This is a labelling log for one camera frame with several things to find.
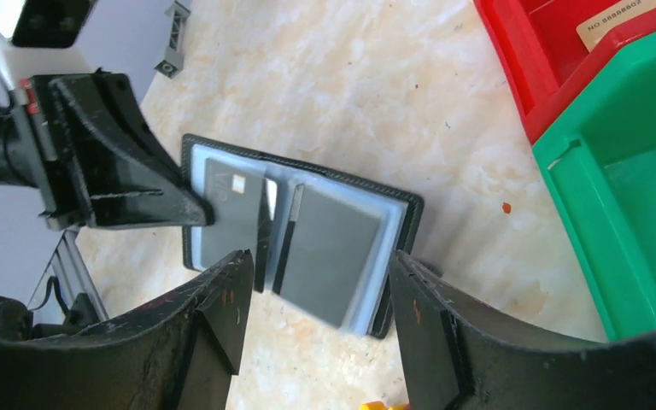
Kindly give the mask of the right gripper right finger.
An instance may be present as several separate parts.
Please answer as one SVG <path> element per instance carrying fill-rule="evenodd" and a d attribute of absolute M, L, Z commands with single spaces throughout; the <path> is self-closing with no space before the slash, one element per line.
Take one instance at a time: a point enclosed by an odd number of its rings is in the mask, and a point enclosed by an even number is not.
<path fill-rule="evenodd" d="M 390 288 L 413 409 L 656 409 L 656 331 L 594 343 L 531 325 L 398 251 Z"/>

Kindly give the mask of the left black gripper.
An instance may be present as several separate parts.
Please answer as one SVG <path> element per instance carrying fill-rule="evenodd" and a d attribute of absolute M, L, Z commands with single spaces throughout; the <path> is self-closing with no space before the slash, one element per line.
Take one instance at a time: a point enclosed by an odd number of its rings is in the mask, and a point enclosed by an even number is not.
<path fill-rule="evenodd" d="M 86 226 L 213 224 L 212 207 L 191 189 L 150 130 L 124 74 L 66 75 L 50 80 L 49 90 Z M 34 173 L 47 169 L 37 144 L 19 133 L 14 108 L 0 105 L 0 185 L 46 193 L 49 183 Z"/>

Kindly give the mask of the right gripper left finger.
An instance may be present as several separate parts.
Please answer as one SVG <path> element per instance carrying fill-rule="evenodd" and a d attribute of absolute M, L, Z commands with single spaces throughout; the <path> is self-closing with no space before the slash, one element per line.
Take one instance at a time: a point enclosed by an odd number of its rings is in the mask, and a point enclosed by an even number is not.
<path fill-rule="evenodd" d="M 255 268 L 230 253 L 112 319 L 56 328 L 0 296 L 0 409 L 222 409 L 239 373 Z"/>

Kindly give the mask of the black leather card holder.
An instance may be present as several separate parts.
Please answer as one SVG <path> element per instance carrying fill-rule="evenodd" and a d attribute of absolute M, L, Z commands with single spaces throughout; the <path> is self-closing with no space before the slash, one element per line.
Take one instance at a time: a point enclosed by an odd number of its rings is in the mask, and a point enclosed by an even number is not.
<path fill-rule="evenodd" d="M 317 164 L 186 134 L 182 173 L 214 210 L 182 230 L 183 263 L 201 271 L 248 249 L 254 288 L 340 331 L 384 338 L 391 255 L 410 252 L 416 193 Z"/>

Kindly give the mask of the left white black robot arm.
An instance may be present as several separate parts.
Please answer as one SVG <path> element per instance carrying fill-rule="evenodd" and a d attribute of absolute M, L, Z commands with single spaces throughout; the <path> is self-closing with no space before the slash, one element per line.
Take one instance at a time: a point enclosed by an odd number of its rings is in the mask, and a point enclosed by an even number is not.
<path fill-rule="evenodd" d="M 121 73 L 24 79 L 22 104 L 0 105 L 0 185 L 34 188 L 61 233 L 29 302 L 0 296 L 0 337 L 71 335 L 107 314 L 75 238 L 107 230 L 209 226 L 214 210 L 150 130 Z"/>

